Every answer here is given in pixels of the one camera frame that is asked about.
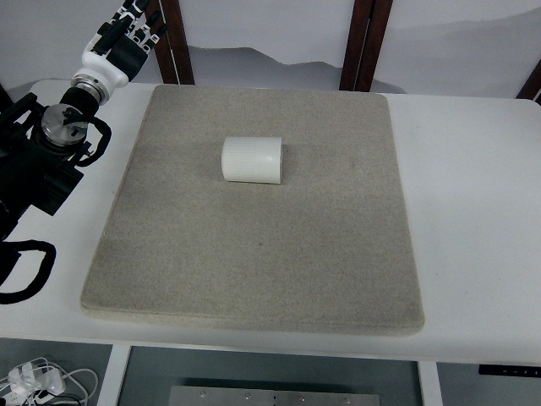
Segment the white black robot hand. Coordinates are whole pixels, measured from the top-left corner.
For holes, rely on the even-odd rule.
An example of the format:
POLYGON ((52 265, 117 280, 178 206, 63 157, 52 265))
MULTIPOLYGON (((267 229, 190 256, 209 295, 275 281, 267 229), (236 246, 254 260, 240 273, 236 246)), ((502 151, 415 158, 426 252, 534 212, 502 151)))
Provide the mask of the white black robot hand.
POLYGON ((148 1, 125 1, 101 25, 82 54, 82 68, 72 79, 73 86, 90 86, 105 99, 133 80, 145 64, 150 51, 167 32, 161 10, 150 14, 148 1))

